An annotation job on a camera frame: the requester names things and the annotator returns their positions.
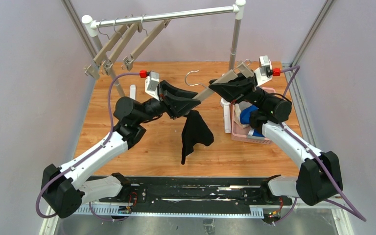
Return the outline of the beige hanger of grey underwear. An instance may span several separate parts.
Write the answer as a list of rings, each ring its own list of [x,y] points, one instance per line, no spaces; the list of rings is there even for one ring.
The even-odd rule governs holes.
[[[112,38],[113,49],[110,56],[103,62],[103,71],[106,75],[111,75],[113,72],[112,66],[114,62],[118,59],[120,54],[123,52],[124,48],[130,42],[133,35],[138,31],[140,23],[126,24],[122,25],[118,31],[115,31],[115,38]]]

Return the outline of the beige hanger of blue underwear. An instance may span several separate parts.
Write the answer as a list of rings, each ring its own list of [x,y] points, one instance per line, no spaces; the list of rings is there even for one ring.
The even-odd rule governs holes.
[[[139,45],[123,59],[122,68],[126,67],[128,71],[133,68],[134,62],[142,54],[144,50],[154,41],[154,39],[169,25],[171,20],[163,20],[157,24],[147,36],[139,43]]]

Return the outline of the beige hanger of black underwear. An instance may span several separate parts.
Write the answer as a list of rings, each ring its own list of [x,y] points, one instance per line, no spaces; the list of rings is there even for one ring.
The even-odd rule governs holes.
[[[204,101],[213,93],[229,103],[233,103],[245,96],[247,90],[253,90],[256,85],[256,75],[249,68],[251,61],[246,59],[236,67],[227,71],[219,79],[211,82],[204,90],[193,99]]]

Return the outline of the white clothes rack frame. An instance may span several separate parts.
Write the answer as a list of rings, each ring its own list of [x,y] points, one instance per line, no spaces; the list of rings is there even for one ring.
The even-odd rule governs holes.
[[[128,18],[117,18],[115,20],[101,20],[101,21],[96,21],[96,25],[92,25],[91,28],[100,29],[102,27],[115,27],[117,25],[121,26],[125,24],[140,23],[138,32],[141,32],[143,31],[142,24],[147,23],[147,22],[156,22],[156,21],[161,22],[163,20],[233,13],[235,14],[235,30],[237,30],[240,27],[240,22],[243,17],[244,5],[245,5],[245,2],[238,0],[236,1],[235,4],[230,5],[230,6],[179,11],[179,12],[163,13],[163,14],[157,14],[157,15],[132,16]],[[107,58],[110,56],[114,48],[115,46],[106,53]]]

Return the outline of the empty beige clip hanger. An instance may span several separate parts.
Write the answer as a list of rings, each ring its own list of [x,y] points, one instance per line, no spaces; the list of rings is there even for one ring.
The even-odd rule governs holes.
[[[99,35],[99,29],[91,28],[92,25],[96,25],[96,21],[90,15],[84,15],[81,18],[81,22],[84,25],[88,35],[92,39],[96,47],[96,54],[93,57],[93,62],[86,68],[85,74],[91,76],[95,80],[100,78],[99,70],[103,61],[107,59],[106,53],[110,51],[122,38],[123,34],[128,29],[129,25],[121,25],[118,29],[114,28],[113,35],[109,38],[108,42],[102,45]]]

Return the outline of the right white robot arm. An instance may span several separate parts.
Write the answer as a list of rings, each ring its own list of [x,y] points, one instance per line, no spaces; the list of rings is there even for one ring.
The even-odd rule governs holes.
[[[266,179],[262,185],[266,201],[289,196],[314,206],[342,192],[337,155],[310,145],[287,127],[285,121],[292,105],[284,95],[268,93],[256,86],[252,78],[243,76],[225,83],[214,81],[209,88],[232,104],[246,101],[256,106],[249,115],[250,126],[276,144],[299,168],[297,178],[275,175]]]

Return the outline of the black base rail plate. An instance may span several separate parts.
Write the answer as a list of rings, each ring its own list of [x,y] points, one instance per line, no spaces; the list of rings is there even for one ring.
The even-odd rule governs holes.
[[[103,203],[134,206],[134,212],[181,215],[246,215],[251,206],[279,209],[292,205],[287,196],[266,199],[260,177],[128,177],[131,186]]]

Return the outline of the pink plastic basket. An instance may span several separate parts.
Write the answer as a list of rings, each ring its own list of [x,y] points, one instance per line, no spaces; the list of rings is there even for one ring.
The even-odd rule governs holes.
[[[263,136],[256,136],[254,135],[254,129],[250,126],[246,128],[241,128],[235,121],[235,111],[233,108],[230,110],[231,112],[231,139],[233,141],[240,141],[240,142],[250,142],[250,143],[257,143],[257,144],[271,144],[272,141]]]

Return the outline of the black underwear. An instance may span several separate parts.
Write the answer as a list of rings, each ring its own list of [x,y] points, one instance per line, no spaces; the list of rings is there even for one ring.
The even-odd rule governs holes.
[[[185,115],[186,122],[182,130],[181,164],[186,163],[186,157],[194,151],[197,143],[210,146],[214,142],[214,135],[197,110],[191,110]]]

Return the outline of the grey beige underwear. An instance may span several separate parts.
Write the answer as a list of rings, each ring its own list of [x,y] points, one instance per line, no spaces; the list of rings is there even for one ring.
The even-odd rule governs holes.
[[[239,104],[235,104],[234,105],[234,117],[233,117],[233,120],[239,126],[239,128],[245,129],[246,127],[249,127],[249,124],[242,124],[241,123],[241,118],[240,118],[241,112],[242,112],[242,110],[241,110]]]

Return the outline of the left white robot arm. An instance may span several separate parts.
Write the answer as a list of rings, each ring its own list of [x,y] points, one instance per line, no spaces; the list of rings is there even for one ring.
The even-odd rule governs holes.
[[[189,115],[205,99],[205,92],[179,89],[153,76],[146,78],[144,91],[151,98],[143,103],[125,96],[116,102],[114,111],[108,108],[111,127],[100,142],[61,166],[50,164],[44,169],[36,206],[44,199],[54,213],[44,215],[37,209],[39,216],[66,218],[88,202],[127,195],[129,184],[120,173],[91,182],[88,178],[139,143],[146,132],[143,124],[159,119],[164,113],[171,119]]]

